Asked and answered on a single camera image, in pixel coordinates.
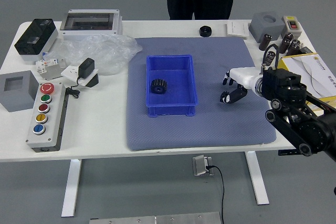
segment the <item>black pants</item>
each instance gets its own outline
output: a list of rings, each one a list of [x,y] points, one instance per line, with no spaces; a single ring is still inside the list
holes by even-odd
[[[167,0],[171,20],[229,19],[233,0]]]

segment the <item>yellow box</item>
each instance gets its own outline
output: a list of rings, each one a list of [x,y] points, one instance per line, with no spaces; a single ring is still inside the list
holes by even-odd
[[[336,107],[336,77],[316,53],[306,55],[284,56],[279,60],[278,68],[301,75],[301,83],[307,91],[321,101]],[[317,106],[308,103],[313,110]]]

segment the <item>white table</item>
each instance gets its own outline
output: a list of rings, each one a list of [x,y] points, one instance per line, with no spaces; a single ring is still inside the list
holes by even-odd
[[[199,28],[204,25],[212,28],[213,37],[222,37],[227,36],[227,22],[227,20],[161,20],[123,21],[122,24],[123,34],[133,38],[199,37]],[[250,20],[241,20],[241,22],[250,22]],[[44,80],[36,72],[35,65],[26,64],[14,47],[15,42],[18,41],[29,24],[30,22],[26,22],[20,25],[1,67],[0,74],[31,70],[37,81],[42,83]],[[58,30],[60,24],[61,22],[55,22]],[[302,33],[300,41],[314,50],[305,32]],[[258,44],[252,35],[245,40],[245,43],[255,65],[259,67],[264,52],[258,49]],[[73,82],[64,78],[59,78],[59,80],[67,87],[73,84]],[[75,209],[76,184],[78,184],[81,159],[245,152],[257,201],[260,200],[259,204],[268,203],[254,151],[292,149],[293,146],[279,132],[276,133],[276,140],[270,144],[131,151],[127,147],[125,123],[127,80],[128,69],[125,67],[117,75],[99,76],[99,84],[91,89],[81,88],[79,99],[69,97],[61,149],[57,152],[35,153],[26,145],[25,140],[32,110],[9,113],[0,105],[0,117],[2,119],[0,124],[0,162],[71,159],[64,211],[71,209],[70,212],[72,212]],[[258,185],[261,186],[261,194],[258,193]]]

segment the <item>black gear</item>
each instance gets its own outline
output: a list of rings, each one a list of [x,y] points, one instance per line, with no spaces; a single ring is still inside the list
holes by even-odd
[[[164,94],[167,91],[167,82],[162,79],[152,80],[151,92],[154,94]]]

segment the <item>black cable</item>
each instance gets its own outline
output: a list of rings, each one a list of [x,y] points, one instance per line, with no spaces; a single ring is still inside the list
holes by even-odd
[[[223,174],[221,172],[221,170],[215,166],[215,165],[208,165],[205,167],[206,169],[211,169],[211,168],[217,168],[219,170],[219,173],[221,174],[221,178],[222,178],[222,185],[223,185],[223,196],[222,196],[222,213],[221,213],[221,221],[222,221],[222,224],[224,224],[224,216],[223,216],[223,212],[224,212],[224,193],[225,193],[225,188],[224,188],[224,181],[223,181]]]
[[[78,80],[79,80],[79,78],[80,77],[78,77],[77,78],[77,80],[76,80],[76,83],[77,83],[77,85],[75,85],[75,86],[71,86],[70,88],[66,88],[66,90],[65,90],[65,92],[66,92],[66,94],[71,94],[74,98],[76,98],[76,99],[78,99],[79,98],[79,93],[80,93],[80,91],[79,90],[77,90],[77,89],[72,89],[72,88],[74,88],[74,87],[78,87]]]

